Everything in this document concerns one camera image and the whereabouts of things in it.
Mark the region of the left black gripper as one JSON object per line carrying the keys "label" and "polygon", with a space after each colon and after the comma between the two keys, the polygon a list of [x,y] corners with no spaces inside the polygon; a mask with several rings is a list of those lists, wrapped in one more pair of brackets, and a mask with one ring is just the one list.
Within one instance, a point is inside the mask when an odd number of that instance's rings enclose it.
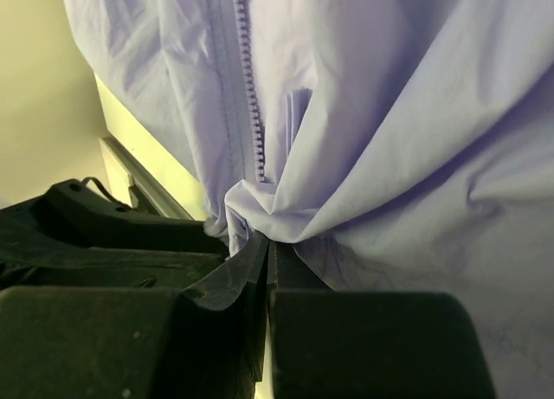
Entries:
{"label": "left black gripper", "polygon": [[1,211],[1,287],[184,289],[229,251],[201,222],[139,212],[70,179]]}

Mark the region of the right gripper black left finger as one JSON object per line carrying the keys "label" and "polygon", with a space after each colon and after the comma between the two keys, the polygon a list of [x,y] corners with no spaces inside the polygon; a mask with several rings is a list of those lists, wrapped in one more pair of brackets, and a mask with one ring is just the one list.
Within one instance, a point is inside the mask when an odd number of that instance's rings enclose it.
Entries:
{"label": "right gripper black left finger", "polygon": [[4,398],[251,398],[267,239],[188,287],[15,286],[1,294]]}

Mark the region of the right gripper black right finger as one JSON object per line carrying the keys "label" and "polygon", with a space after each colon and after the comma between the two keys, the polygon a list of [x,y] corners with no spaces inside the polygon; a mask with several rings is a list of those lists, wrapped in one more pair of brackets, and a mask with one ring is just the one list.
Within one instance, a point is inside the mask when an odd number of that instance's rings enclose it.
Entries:
{"label": "right gripper black right finger", "polygon": [[445,293],[333,291],[287,244],[267,265],[278,398],[493,398],[473,322]]}

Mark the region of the lavender zip-up jacket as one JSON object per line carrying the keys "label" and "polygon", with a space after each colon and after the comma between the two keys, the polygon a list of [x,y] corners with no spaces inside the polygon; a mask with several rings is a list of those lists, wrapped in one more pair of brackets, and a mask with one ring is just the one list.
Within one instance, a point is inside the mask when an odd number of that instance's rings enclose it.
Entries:
{"label": "lavender zip-up jacket", "polygon": [[502,398],[553,395],[553,0],[64,0],[207,232],[335,289],[454,295]]}

